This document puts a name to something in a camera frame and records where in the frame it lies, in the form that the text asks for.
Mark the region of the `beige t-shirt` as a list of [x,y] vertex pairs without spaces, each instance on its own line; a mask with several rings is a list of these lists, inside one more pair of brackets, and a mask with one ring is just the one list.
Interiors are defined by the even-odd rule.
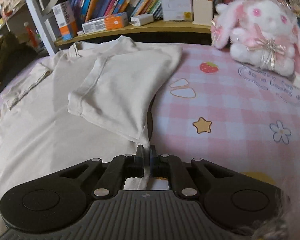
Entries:
[[14,186],[88,159],[148,149],[149,106],[182,53],[179,45],[121,36],[76,42],[36,64],[2,97],[0,200]]

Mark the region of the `pink checkered bed sheet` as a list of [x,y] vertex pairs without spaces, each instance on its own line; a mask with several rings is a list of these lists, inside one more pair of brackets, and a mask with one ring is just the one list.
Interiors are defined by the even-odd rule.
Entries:
[[[0,198],[12,187],[83,161],[134,153],[136,144],[68,112],[68,94],[106,44],[78,42],[45,59],[59,66],[12,109],[0,109]],[[62,63],[72,60],[73,64]],[[270,177],[300,200],[300,91],[208,46],[183,45],[178,70],[157,92],[151,143],[183,161],[198,157]]]

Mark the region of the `wooden shelf board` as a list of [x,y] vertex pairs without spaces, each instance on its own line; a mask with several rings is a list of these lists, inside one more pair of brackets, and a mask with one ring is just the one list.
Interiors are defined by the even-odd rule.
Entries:
[[111,29],[97,31],[95,33],[83,34],[76,36],[70,40],[59,38],[55,41],[55,45],[60,47],[66,44],[72,44],[77,41],[90,40],[93,38],[108,37],[114,35],[126,35],[135,33],[153,33],[153,32],[185,32],[185,33],[200,33],[210,34],[211,25],[198,25],[192,22],[166,22],[155,21],[140,27],[128,25],[119,29]]

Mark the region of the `flat white orange box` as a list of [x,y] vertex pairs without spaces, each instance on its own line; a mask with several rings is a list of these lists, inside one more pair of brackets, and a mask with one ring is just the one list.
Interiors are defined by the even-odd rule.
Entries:
[[96,33],[104,30],[124,28],[129,24],[126,12],[114,15],[107,15],[89,20],[82,24],[84,34]]

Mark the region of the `dark olive garment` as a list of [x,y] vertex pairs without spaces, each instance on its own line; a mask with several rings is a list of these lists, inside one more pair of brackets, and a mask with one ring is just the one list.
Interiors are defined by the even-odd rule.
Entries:
[[12,59],[12,54],[20,47],[14,33],[7,33],[0,37],[0,80],[4,76],[7,63]]

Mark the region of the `white square box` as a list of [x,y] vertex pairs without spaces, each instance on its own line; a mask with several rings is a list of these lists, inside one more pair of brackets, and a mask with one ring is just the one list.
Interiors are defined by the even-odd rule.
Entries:
[[160,0],[164,21],[193,21],[192,0]]

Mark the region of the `cream small box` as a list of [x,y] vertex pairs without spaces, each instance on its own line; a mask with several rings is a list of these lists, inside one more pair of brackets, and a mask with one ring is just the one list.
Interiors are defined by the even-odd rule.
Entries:
[[193,0],[193,24],[211,26],[213,19],[213,2],[210,0]]

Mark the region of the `tall white orange blue box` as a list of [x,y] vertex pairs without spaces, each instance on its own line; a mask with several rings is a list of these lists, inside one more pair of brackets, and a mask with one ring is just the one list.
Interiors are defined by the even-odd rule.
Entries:
[[63,40],[71,40],[77,36],[78,27],[69,1],[59,3],[53,8],[53,14]]

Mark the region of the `pink white plush bunny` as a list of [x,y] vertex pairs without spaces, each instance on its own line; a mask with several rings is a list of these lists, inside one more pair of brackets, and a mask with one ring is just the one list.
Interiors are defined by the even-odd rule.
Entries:
[[281,76],[300,74],[300,27],[281,0],[234,0],[216,5],[212,46],[230,45],[235,61]]

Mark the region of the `white shelf post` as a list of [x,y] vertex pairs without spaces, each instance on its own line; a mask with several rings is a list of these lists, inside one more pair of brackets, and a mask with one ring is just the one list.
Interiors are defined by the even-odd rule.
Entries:
[[51,12],[47,14],[43,13],[39,0],[25,0],[25,2],[45,49],[50,56],[55,55],[58,49],[55,45],[56,36],[51,26],[51,17],[53,14]]

